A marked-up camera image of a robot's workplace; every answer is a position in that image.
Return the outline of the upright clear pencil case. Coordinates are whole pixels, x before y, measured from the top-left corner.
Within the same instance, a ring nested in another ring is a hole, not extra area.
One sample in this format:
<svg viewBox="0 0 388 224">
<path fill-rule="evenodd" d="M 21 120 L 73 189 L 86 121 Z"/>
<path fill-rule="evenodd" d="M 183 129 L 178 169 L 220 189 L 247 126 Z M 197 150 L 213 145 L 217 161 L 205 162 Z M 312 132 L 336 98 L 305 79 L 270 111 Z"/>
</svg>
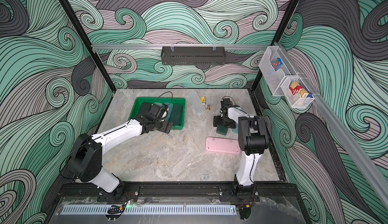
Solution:
<svg viewBox="0 0 388 224">
<path fill-rule="evenodd" d="M 188 97 L 197 113 L 203 113 L 205 112 L 205 107 L 201 101 L 200 96 L 196 91 L 190 91 L 188 93 Z"/>
</svg>

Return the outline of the frosted clear pencil case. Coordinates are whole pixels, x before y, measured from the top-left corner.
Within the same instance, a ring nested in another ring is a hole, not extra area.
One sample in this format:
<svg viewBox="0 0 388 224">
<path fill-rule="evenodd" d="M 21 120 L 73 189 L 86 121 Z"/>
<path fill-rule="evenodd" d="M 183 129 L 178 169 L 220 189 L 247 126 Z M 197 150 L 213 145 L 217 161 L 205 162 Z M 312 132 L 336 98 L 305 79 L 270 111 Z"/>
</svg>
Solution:
<svg viewBox="0 0 388 224">
<path fill-rule="evenodd" d="M 169 106 L 167 104 L 162 103 L 157 103 L 157 105 L 160 107 L 159 117 L 165 119 L 168 116 Z"/>
</svg>

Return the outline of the red yellow box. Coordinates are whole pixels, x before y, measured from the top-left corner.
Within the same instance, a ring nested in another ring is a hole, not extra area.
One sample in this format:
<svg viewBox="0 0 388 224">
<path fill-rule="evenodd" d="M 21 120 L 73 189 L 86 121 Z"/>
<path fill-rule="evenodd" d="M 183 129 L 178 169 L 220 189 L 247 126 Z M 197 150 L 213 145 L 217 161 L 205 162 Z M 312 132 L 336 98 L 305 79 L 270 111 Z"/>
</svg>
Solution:
<svg viewBox="0 0 388 224">
<path fill-rule="evenodd" d="M 301 98 L 312 98 L 313 95 L 297 81 L 292 81 L 289 90 L 292 95 L 299 95 Z"/>
</svg>

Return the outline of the aluminium rail back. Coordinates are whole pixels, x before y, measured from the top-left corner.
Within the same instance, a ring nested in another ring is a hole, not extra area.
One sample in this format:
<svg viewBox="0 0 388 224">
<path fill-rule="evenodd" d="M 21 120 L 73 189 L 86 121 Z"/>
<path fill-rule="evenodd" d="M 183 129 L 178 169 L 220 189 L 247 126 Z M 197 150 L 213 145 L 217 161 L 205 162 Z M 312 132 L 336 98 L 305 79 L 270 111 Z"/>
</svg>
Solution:
<svg viewBox="0 0 388 224">
<path fill-rule="evenodd" d="M 269 45 L 249 45 L 249 44 L 91 44 L 93 50 L 162 50 L 169 47 L 172 50 L 178 47 L 223 47 L 225 50 L 256 51 L 266 50 Z"/>
</svg>

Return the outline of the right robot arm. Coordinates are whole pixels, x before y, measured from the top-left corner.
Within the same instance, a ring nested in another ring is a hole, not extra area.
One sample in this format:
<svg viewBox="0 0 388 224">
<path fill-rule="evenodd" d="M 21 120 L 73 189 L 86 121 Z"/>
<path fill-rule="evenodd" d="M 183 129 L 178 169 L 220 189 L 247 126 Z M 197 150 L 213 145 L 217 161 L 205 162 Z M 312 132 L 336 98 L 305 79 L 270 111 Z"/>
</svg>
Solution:
<svg viewBox="0 0 388 224">
<path fill-rule="evenodd" d="M 238 129 L 238 146 L 241 150 L 239 168 L 234 176 L 232 193 L 242 198 L 255 194 L 255 171 L 264 151 L 269 147 L 266 122 L 262 116 L 251 116 L 237 105 L 223 106 L 214 117 L 213 126 Z"/>
</svg>

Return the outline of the blue red small item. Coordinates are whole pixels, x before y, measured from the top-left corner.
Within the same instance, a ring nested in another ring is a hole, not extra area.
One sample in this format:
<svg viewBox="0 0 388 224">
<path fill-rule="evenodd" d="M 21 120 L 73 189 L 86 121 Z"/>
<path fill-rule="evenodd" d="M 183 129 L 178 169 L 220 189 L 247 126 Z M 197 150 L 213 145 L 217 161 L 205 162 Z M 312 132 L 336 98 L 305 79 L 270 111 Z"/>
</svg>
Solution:
<svg viewBox="0 0 388 224">
<path fill-rule="evenodd" d="M 280 69 L 280 67 L 283 65 L 283 61 L 281 58 L 277 58 L 276 60 L 274 60 L 272 62 L 272 68 L 274 71 L 278 71 Z"/>
</svg>

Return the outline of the green storage tray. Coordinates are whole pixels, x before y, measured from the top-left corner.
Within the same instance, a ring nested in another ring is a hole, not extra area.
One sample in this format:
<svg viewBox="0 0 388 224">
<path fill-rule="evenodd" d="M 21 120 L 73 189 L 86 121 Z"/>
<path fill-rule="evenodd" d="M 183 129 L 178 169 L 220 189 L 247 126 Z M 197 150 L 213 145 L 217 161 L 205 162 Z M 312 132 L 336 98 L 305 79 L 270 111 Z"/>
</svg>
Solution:
<svg viewBox="0 0 388 224">
<path fill-rule="evenodd" d="M 185 123 L 186 100 L 184 98 L 138 97 L 135 99 L 128 120 L 140 116 L 161 118 L 172 123 L 172 130 L 182 130 Z"/>
</svg>

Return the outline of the clear wall bin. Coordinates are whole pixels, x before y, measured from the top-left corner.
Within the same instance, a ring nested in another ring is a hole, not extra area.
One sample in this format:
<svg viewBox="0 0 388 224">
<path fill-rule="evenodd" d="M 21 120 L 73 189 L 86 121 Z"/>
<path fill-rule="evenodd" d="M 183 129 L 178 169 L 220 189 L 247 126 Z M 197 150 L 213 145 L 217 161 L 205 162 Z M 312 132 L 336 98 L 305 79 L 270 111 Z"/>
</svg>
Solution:
<svg viewBox="0 0 388 224">
<path fill-rule="evenodd" d="M 272 68 L 272 62 L 277 58 L 281 58 L 283 65 L 278 71 Z M 295 67 L 292 64 L 291 57 L 286 50 L 279 46 L 269 46 L 259 63 L 259 68 L 263 77 L 272 93 L 272 96 L 283 96 L 284 93 L 280 85 L 284 82 L 287 76 L 297 76 Z"/>
<path fill-rule="evenodd" d="M 314 96 L 312 98 L 301 98 L 299 95 L 292 95 L 289 86 L 292 81 L 297 81 L 299 84 L 304 86 L 311 94 L 312 91 L 302 82 L 302 79 L 298 76 L 287 76 L 284 82 L 280 85 L 284 96 L 290 105 L 291 108 L 295 109 L 306 109 L 314 101 Z"/>
</svg>

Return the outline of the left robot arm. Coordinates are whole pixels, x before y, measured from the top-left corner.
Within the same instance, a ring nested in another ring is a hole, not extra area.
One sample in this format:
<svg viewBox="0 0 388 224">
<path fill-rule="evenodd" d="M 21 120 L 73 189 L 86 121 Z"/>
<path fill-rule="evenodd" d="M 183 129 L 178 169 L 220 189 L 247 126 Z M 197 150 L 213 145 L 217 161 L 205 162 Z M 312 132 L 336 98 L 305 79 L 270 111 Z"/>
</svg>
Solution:
<svg viewBox="0 0 388 224">
<path fill-rule="evenodd" d="M 125 141 L 152 131 L 170 133 L 172 123 L 166 120 L 168 110 L 152 105 L 142 115 L 108 131 L 77 137 L 65 165 L 82 183 L 92 183 L 107 193 L 123 193 L 121 181 L 102 165 L 104 155 Z"/>
</svg>

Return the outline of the black wall shelf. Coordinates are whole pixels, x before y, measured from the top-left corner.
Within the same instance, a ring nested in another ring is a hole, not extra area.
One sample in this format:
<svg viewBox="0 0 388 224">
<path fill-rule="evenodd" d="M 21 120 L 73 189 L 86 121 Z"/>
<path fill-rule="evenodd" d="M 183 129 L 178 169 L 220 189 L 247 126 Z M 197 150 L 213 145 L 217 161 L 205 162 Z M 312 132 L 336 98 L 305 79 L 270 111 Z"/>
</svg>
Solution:
<svg viewBox="0 0 388 224">
<path fill-rule="evenodd" d="M 226 61 L 226 52 L 223 47 L 178 47 L 172 50 L 169 47 L 163 47 L 161 51 L 161 60 L 164 65 L 224 65 Z"/>
</svg>

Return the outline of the dark green pencil case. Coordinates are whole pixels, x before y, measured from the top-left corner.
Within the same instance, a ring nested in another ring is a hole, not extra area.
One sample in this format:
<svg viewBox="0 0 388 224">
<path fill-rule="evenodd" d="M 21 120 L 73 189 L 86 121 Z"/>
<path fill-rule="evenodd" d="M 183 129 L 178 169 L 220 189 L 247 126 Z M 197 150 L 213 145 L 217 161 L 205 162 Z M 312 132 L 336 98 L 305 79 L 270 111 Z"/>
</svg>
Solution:
<svg viewBox="0 0 388 224">
<path fill-rule="evenodd" d="M 171 110 L 169 121 L 173 126 L 180 126 L 182 122 L 183 106 L 181 104 L 174 104 Z"/>
</svg>

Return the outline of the aluminium rail right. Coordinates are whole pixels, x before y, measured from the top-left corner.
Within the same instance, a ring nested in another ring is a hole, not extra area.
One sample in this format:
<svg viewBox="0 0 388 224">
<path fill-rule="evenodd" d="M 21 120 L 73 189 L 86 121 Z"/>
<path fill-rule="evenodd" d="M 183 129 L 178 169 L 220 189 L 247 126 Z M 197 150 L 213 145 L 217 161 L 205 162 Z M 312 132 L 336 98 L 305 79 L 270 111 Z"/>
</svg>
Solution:
<svg viewBox="0 0 388 224">
<path fill-rule="evenodd" d="M 342 148 L 348 153 L 360 172 L 364 175 L 377 197 L 384 204 L 388 206 L 388 180 L 377 168 L 374 162 L 369 158 L 365 151 L 358 144 L 353 135 L 349 132 L 346 126 L 341 122 L 338 116 L 330 108 L 327 102 L 323 99 L 321 94 L 317 91 L 317 87 L 312 84 L 312 81 L 307 77 L 305 73 L 301 71 L 299 66 L 293 61 L 291 56 L 286 51 L 285 47 L 275 42 L 274 45 L 278 46 L 286 59 L 288 60 L 290 67 L 295 72 L 295 75 L 299 77 L 301 82 L 308 88 L 308 90 L 314 95 L 313 105 L 319 111 L 326 125 L 331 130 L 332 135 L 341 142 Z"/>
</svg>

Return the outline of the black pencil case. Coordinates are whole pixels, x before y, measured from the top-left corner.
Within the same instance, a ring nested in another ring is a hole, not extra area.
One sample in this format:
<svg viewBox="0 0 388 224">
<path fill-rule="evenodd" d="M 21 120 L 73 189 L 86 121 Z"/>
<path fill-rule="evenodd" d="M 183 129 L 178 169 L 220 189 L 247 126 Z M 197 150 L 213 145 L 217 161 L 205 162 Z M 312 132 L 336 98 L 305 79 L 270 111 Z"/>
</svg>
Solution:
<svg viewBox="0 0 388 224">
<path fill-rule="evenodd" d="M 150 115 L 151 114 L 150 110 L 152 109 L 152 106 L 153 106 L 152 103 L 148 103 L 148 102 L 142 103 L 142 105 L 140 106 L 140 109 L 138 111 L 138 116 Z"/>
</svg>

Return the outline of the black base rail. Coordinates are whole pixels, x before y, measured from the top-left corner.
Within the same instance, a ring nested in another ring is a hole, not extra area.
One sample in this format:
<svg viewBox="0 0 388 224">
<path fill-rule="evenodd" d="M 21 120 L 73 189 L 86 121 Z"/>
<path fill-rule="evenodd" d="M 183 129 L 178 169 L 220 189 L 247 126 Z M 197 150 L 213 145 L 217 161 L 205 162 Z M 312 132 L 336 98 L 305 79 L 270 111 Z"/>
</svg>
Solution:
<svg viewBox="0 0 388 224">
<path fill-rule="evenodd" d="M 257 201 L 261 198 L 295 198 L 301 202 L 302 197 L 295 184 L 284 182 L 256 182 L 250 186 L 241 186 L 236 182 L 123 182 L 113 193 L 108 193 L 93 184 L 64 184 L 60 197 L 97 197 L 102 202 L 123 202 L 140 200 L 146 197 L 209 197 L 221 202 Z"/>
</svg>

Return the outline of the aluminium rail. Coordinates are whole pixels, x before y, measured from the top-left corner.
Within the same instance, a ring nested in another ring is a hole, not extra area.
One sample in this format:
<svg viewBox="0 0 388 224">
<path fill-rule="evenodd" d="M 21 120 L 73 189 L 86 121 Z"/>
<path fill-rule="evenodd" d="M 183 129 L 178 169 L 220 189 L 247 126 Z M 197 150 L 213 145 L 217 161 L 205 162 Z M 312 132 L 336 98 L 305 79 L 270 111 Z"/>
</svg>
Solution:
<svg viewBox="0 0 388 224">
<path fill-rule="evenodd" d="M 249 45 L 249 44 L 91 44 L 93 50 L 162 50 L 169 47 L 172 50 L 178 47 L 223 47 L 225 50 L 256 51 L 266 50 L 269 45 Z"/>
<path fill-rule="evenodd" d="M 314 95 L 313 105 L 319 111 L 326 125 L 331 130 L 332 135 L 341 142 L 342 148 L 348 153 L 360 172 L 364 175 L 377 197 L 384 204 L 388 206 L 388 180 L 377 168 L 374 162 L 369 158 L 365 151 L 358 144 L 353 135 L 349 132 L 346 126 L 341 122 L 338 116 L 330 108 L 327 102 L 323 99 L 321 94 L 317 91 L 317 87 L 312 84 L 312 81 L 307 77 L 305 73 L 301 71 L 299 66 L 293 61 L 291 56 L 286 51 L 285 47 L 275 42 L 274 45 L 278 46 L 286 59 L 288 60 L 290 67 L 295 72 L 295 75 L 299 77 L 301 82 L 308 88 L 308 90 Z"/>
</svg>

